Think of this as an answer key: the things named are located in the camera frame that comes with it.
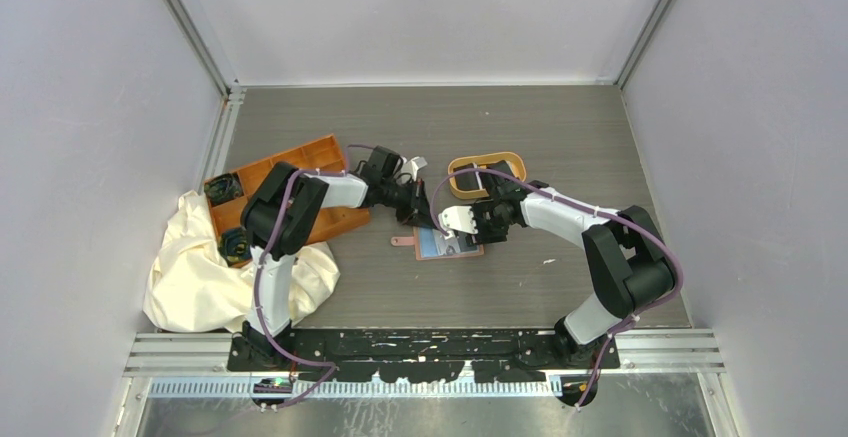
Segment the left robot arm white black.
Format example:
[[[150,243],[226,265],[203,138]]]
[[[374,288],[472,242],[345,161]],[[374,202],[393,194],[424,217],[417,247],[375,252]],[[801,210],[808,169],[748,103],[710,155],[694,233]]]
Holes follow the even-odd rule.
[[[283,335],[293,324],[289,294],[298,252],[325,209],[395,211],[402,225],[433,229],[425,183],[425,158],[403,157],[383,146],[351,170],[306,169],[276,164],[241,215],[255,269],[252,310],[241,334],[255,360],[269,370],[285,366],[292,354]]]

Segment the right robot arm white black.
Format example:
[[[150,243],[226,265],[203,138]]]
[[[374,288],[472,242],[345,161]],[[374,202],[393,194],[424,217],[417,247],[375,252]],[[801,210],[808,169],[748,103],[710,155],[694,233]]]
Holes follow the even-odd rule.
[[[487,197],[460,212],[469,241],[503,242],[511,227],[521,226],[560,237],[585,254],[592,292],[554,327],[556,357],[565,366],[582,366],[610,329],[676,289],[678,272],[645,209],[592,208],[541,181],[492,173],[481,181]]]

